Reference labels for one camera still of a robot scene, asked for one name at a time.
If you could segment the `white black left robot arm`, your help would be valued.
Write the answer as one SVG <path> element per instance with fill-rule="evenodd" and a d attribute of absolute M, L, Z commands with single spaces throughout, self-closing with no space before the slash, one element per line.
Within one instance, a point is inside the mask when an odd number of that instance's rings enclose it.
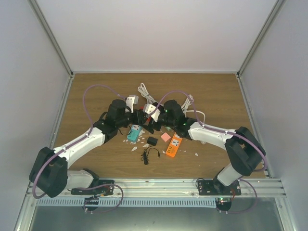
<path fill-rule="evenodd" d="M 70 171 L 69 168 L 89 151 L 111 140 L 120 128 L 145 122 L 143 110 L 135 110 L 124 100 L 113 100 L 108 111 L 84 134 L 62 146 L 54 149 L 44 147 L 39 151 L 29 174 L 32 189 L 39 188 L 51 198 L 66 189 L 81 189 L 95 194 L 99 190 L 99 177 L 88 169 Z"/>

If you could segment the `pink square adapter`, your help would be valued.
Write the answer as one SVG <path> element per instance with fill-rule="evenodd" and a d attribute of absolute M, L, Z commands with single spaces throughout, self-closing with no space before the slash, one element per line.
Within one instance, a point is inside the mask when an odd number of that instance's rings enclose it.
<path fill-rule="evenodd" d="M 170 140 L 171 139 L 171 136 L 168 134 L 168 133 L 163 133 L 162 135 L 161 135 L 161 139 L 164 141 L 164 142 L 167 142 L 168 140 Z"/>

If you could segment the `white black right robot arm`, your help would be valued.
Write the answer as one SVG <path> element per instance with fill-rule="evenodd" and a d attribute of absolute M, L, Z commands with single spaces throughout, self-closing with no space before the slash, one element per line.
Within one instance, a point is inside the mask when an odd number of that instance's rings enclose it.
<path fill-rule="evenodd" d="M 233 130 L 207 125 L 187 117 L 175 100 L 163 106 L 146 104 L 143 111 L 155 123 L 172 128 L 181 138 L 209 143 L 227 152 L 230 163 L 212 179 L 213 189 L 219 195 L 228 192 L 242 176 L 250 176 L 265 160 L 265 150 L 246 127 Z"/>

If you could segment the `black power adapter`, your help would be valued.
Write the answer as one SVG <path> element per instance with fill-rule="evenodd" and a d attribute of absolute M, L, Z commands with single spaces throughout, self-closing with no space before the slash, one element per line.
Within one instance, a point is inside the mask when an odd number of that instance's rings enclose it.
<path fill-rule="evenodd" d="M 157 142 L 158 142 L 158 139 L 157 138 L 154 138 L 154 137 L 149 137 L 147 139 L 147 144 L 151 145 L 151 146 L 156 146 L 157 145 Z"/>

